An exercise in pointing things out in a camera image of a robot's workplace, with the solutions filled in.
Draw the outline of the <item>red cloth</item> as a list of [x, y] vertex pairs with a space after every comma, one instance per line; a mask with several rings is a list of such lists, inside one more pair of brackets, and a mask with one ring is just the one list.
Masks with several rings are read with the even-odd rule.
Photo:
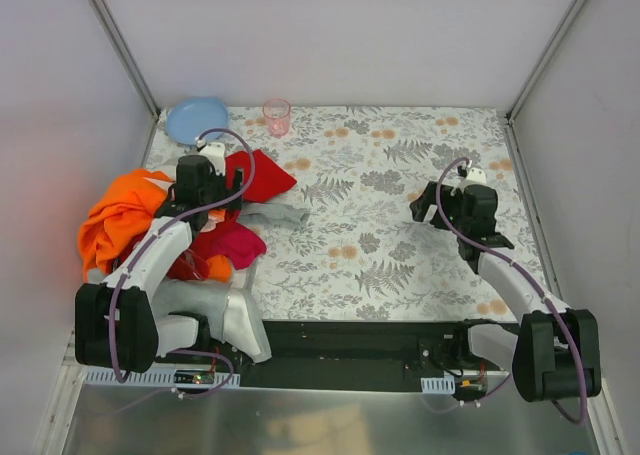
[[[237, 152], [226, 157], [226, 167], [241, 167], [246, 176], [253, 175], [254, 180], [243, 194], [243, 202], [265, 203], [277, 195], [293, 188], [296, 179], [280, 168], [262, 151], [253, 152], [255, 165], [250, 165], [249, 156], [245, 152]], [[224, 256], [209, 257], [211, 235], [214, 230], [223, 230], [237, 222], [240, 212], [233, 209], [213, 209], [208, 213], [208, 224], [200, 231], [190, 247], [183, 252], [169, 269], [167, 276], [171, 279], [215, 280], [226, 283], [231, 279], [233, 268]]]

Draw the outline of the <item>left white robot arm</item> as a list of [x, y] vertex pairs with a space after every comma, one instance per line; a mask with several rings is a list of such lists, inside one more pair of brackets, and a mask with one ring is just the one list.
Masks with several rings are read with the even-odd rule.
[[236, 209], [248, 185], [242, 170], [226, 177], [225, 147], [200, 141], [178, 160], [175, 181], [143, 239], [103, 281], [75, 297], [75, 358], [117, 376], [147, 371], [156, 358], [195, 346], [201, 322], [191, 314], [155, 316], [152, 302], [169, 269], [214, 209]]

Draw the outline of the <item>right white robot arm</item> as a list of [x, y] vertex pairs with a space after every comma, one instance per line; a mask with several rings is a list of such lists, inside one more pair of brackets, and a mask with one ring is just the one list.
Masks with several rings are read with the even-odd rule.
[[556, 298], [517, 261], [514, 245], [496, 228], [498, 194], [485, 173], [466, 157], [448, 168], [457, 171], [459, 183], [429, 182], [411, 203], [411, 215], [423, 222], [433, 208], [430, 224], [456, 236], [460, 258], [516, 317], [519, 333], [505, 359], [520, 396], [554, 403], [598, 396], [602, 375], [595, 316]]

